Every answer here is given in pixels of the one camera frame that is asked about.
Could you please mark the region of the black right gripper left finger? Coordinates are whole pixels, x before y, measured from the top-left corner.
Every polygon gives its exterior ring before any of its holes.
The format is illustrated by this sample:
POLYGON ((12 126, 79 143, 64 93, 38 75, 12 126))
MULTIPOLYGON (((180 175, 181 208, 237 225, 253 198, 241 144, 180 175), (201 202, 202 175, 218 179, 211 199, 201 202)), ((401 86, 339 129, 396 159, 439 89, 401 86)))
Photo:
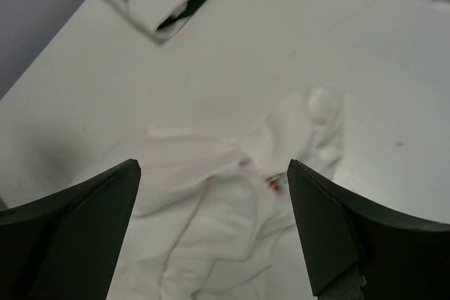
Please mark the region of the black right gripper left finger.
POLYGON ((2 299, 105 299, 141 168, 128 159, 87 181, 1 212, 2 299))

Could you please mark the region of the white cartoon print t-shirt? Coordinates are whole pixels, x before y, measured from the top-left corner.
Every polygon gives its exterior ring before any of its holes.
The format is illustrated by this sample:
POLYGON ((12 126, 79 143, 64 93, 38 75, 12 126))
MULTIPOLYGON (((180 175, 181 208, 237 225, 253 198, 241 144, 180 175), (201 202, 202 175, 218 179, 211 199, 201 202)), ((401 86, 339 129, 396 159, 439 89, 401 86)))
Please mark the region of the white cartoon print t-shirt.
POLYGON ((113 150, 136 159, 139 191, 109 299, 265 299, 271 256, 294 226, 287 170, 330 178, 342 157, 343 96, 290 94, 254 131, 225 139, 147 137, 113 150))

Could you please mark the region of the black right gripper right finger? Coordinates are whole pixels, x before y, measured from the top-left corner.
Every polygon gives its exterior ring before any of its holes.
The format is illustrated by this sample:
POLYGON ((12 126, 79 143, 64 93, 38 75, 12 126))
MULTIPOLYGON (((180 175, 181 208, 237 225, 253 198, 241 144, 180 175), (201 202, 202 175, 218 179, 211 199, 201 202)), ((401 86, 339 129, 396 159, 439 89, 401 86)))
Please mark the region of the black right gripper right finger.
POLYGON ((297 160, 288 184, 316 298, 449 298, 448 224, 382 206, 297 160))

